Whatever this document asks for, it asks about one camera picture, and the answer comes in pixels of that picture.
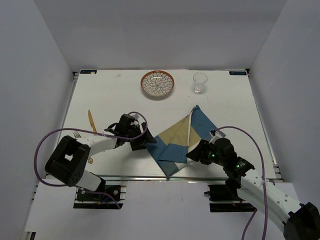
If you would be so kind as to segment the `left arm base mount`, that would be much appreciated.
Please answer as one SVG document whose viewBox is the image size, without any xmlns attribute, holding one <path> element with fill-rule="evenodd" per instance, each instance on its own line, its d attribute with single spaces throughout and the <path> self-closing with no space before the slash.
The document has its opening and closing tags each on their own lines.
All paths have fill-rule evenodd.
<svg viewBox="0 0 320 240">
<path fill-rule="evenodd" d="M 73 208 L 87 210 L 121 209 L 126 198 L 127 187 L 125 185 L 106 185 L 105 192 L 109 194 L 117 203 L 115 203 L 107 195 L 92 194 L 83 189 L 78 189 L 75 194 Z"/>
</svg>

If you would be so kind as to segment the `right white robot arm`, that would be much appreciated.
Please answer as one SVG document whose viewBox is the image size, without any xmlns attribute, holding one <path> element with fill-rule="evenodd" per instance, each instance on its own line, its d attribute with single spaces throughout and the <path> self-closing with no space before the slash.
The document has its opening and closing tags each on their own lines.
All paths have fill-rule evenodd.
<svg viewBox="0 0 320 240">
<path fill-rule="evenodd" d="M 303 204 L 264 180 L 250 162 L 237 155 L 229 139 L 202 139 L 186 157 L 204 165 L 222 166 L 228 176 L 226 195 L 233 200 L 240 198 L 264 213 L 286 240 L 320 238 L 318 208 L 310 202 Z"/>
</svg>

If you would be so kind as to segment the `blue beige placemat cloth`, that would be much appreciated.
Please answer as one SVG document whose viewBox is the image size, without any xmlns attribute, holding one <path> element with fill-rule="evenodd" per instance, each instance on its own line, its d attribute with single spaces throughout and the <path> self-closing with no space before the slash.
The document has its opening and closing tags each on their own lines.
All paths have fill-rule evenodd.
<svg viewBox="0 0 320 240">
<path fill-rule="evenodd" d="M 200 140 L 210 142 L 226 136 L 219 130 L 213 137 L 210 131 L 216 129 L 201 108 L 195 105 L 187 116 L 155 136 L 156 143 L 147 143 L 146 149 L 164 175 L 171 177 L 192 162 L 186 154 Z"/>
</svg>

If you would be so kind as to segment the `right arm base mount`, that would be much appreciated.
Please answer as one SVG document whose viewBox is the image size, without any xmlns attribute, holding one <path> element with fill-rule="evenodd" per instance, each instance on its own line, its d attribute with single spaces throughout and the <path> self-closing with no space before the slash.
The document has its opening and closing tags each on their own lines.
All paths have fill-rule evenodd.
<svg viewBox="0 0 320 240">
<path fill-rule="evenodd" d="M 209 199 L 211 213 L 248 213 L 256 210 L 250 203 L 239 198 L 226 184 L 208 185 L 204 195 Z"/>
</svg>

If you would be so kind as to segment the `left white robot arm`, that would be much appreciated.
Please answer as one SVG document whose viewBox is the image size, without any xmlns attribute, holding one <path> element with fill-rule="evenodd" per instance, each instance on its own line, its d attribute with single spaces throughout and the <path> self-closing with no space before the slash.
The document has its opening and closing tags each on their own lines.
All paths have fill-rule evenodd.
<svg viewBox="0 0 320 240">
<path fill-rule="evenodd" d="M 123 114 L 117 123 L 102 133 L 74 138 L 64 136 L 45 165 L 45 171 L 68 187 L 79 187 L 99 200 L 105 196 L 106 181 L 85 170 L 88 160 L 107 150 L 129 142 L 132 151 L 143 150 L 146 144 L 156 144 L 146 121 L 139 123 L 131 114 Z"/>
</svg>

